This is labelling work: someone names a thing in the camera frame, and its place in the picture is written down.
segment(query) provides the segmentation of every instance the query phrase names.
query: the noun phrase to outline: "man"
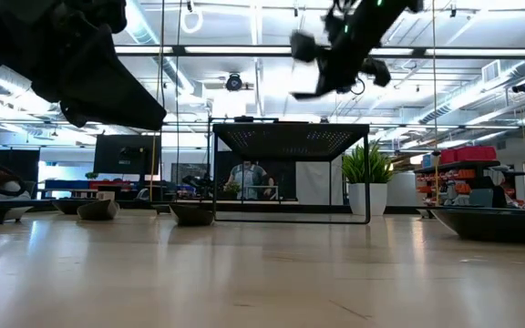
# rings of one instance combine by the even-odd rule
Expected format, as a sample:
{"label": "man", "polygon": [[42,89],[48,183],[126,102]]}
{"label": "man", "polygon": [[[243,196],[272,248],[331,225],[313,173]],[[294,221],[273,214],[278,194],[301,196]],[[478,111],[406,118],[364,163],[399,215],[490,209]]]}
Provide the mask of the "man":
{"label": "man", "polygon": [[[262,186],[266,177],[267,174],[263,168],[249,160],[245,160],[241,165],[237,165],[231,170],[225,187],[228,187],[233,182],[238,183],[239,186],[242,186],[242,190],[238,192],[237,200],[241,200],[242,195],[244,195],[245,200],[258,200],[258,189],[249,187]],[[273,178],[269,177],[268,186],[274,186]],[[266,189],[264,195],[267,197],[271,196],[271,192],[271,189]]]}

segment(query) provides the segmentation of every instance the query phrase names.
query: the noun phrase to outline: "ceiling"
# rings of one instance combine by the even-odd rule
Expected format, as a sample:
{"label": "ceiling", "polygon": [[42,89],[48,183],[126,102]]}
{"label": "ceiling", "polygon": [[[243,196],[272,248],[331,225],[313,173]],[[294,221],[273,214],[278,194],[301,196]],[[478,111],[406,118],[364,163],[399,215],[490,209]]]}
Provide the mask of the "ceiling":
{"label": "ceiling", "polygon": [[[287,46],[289,36],[295,29],[303,29],[313,34],[318,42],[327,44],[321,16],[331,4],[329,0],[196,0],[192,3],[193,13],[189,13],[186,0],[181,1],[181,12],[179,10],[180,1],[165,1],[164,45]],[[455,17],[451,17],[452,4],[457,9]],[[523,0],[437,0],[435,12],[432,10],[432,5],[432,1],[427,0],[425,1],[426,10],[423,13],[412,15],[406,12],[402,14],[383,37],[383,46],[525,48],[525,1]],[[145,24],[145,27],[150,29],[156,37],[155,40],[146,44],[159,42],[161,6],[160,0],[128,0],[129,27]],[[141,15],[131,16],[129,14],[131,8],[138,8]],[[437,15],[435,28],[432,22],[433,13]],[[185,27],[180,27],[180,16]],[[126,31],[114,35],[116,46],[139,44],[132,36],[129,27]],[[147,90],[152,94],[157,93],[161,83],[158,83],[159,67],[154,57],[121,56],[120,60]],[[365,81],[365,92],[361,96],[351,93],[345,95],[332,93],[316,100],[298,102],[290,96],[290,92],[314,90],[317,81],[315,65],[295,63],[289,57],[187,56],[169,57],[169,60],[179,67],[179,72],[196,89],[200,90],[199,93],[180,95],[179,104],[176,107],[174,79],[164,76],[163,82],[167,87],[164,107],[170,113],[166,121],[175,122],[177,117],[172,114],[177,110],[182,125],[180,131],[188,133],[204,131],[205,126],[196,122],[205,122],[212,108],[215,108],[214,103],[221,101],[222,97],[230,97],[230,100],[227,101],[231,101],[232,104],[240,104],[242,110],[252,116],[264,115],[272,118],[310,121],[328,117],[331,122],[417,124],[419,116],[422,116],[428,108],[435,107],[435,93],[437,103],[443,103],[447,97],[453,96],[451,93],[456,93],[463,87],[474,83],[472,81],[480,79],[482,68],[494,61],[490,56],[485,59],[438,59],[436,61],[389,58],[386,59],[386,62],[393,80],[388,87],[376,87],[370,77],[361,77]],[[230,73],[240,74],[242,80],[251,86],[250,90],[242,90],[229,96],[223,84]],[[99,125],[91,125],[87,129],[71,128],[65,123],[58,125],[55,120],[61,120],[61,118],[58,118],[57,109],[54,106],[44,109],[41,104],[38,104],[37,107],[32,106],[37,103],[34,100],[36,95],[33,93],[30,95],[31,91],[29,87],[26,87],[26,82],[13,75],[13,72],[8,73],[5,77],[5,82],[17,84],[18,90],[12,92],[11,95],[0,93],[0,119],[12,118],[16,122],[7,123],[5,126],[0,124],[0,132],[25,132],[28,135],[35,135],[42,131],[44,135],[49,136],[51,131],[65,130],[69,133],[62,137],[65,138],[62,140],[64,144],[94,142],[94,135],[102,131],[143,132],[138,129],[110,128]],[[257,106],[259,104],[256,101],[256,90],[261,94],[260,106]],[[452,108],[448,114],[437,118],[438,124],[468,124],[476,117],[525,99],[525,95],[521,94],[512,95],[514,98],[506,100],[505,95],[504,87],[500,86],[471,97],[468,101],[460,101],[458,108]],[[525,106],[518,111],[525,113]],[[21,120],[35,122],[18,123]],[[489,121],[481,122],[486,124],[497,122],[496,124],[500,125],[514,124],[516,118],[507,112]],[[11,126],[20,128],[14,131],[15,128],[10,128]],[[164,129],[174,132],[177,127],[170,126]],[[403,143],[424,140],[427,135],[430,135],[427,130],[415,131],[386,127],[383,129],[376,128],[375,137],[386,142],[390,140],[391,143],[394,139],[398,139],[400,143],[395,147],[400,148]],[[443,132],[445,135],[450,132],[452,136],[462,131],[450,128]],[[74,140],[77,134],[85,137],[80,141]],[[477,135],[474,134],[468,138],[475,138]]]}

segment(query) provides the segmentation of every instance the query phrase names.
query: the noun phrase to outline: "storage shelf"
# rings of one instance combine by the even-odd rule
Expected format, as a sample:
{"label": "storage shelf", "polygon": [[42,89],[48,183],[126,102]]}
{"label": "storage shelf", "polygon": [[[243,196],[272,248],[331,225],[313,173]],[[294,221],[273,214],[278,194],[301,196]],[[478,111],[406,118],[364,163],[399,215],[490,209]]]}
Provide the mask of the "storage shelf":
{"label": "storage shelf", "polygon": [[[498,160],[484,160],[484,161],[461,161],[449,164],[443,164],[438,166],[438,171],[448,171],[452,169],[486,169],[498,166],[500,163]],[[435,167],[416,169],[415,173],[435,173]]]}

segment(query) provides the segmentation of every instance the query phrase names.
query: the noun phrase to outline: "wooden floor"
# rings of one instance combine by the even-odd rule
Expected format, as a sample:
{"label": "wooden floor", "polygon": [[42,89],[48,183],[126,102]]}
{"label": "wooden floor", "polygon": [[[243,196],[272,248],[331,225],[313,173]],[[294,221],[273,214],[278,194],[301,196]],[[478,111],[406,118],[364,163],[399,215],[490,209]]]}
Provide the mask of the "wooden floor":
{"label": "wooden floor", "polygon": [[177,228],[122,213],[0,226],[0,327],[525,328],[525,246],[434,220]]}

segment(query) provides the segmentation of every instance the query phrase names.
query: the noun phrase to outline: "person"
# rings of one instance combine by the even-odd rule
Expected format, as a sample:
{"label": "person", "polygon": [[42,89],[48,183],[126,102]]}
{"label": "person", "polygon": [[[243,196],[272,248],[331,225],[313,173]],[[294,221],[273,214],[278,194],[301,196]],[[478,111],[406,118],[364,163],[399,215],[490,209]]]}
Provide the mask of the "person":
{"label": "person", "polygon": [[[239,186],[242,185],[242,190],[238,192],[236,199],[241,200],[244,194],[245,200],[258,200],[258,189],[249,188],[251,186],[262,186],[264,179],[267,177],[266,171],[258,165],[253,164],[249,160],[245,160],[242,164],[235,166],[231,172],[228,182],[224,186],[227,188],[231,183],[236,182]],[[274,186],[273,178],[269,177],[269,187]],[[272,189],[264,190],[265,196],[271,196]]]}
{"label": "person", "polygon": [[[0,170],[0,189],[7,190],[7,191],[18,191],[21,189],[19,186],[19,183],[17,183],[17,178],[5,173],[4,171]],[[0,194],[0,200],[31,200],[32,197],[30,196],[29,192],[24,191],[19,196],[6,196]]]}

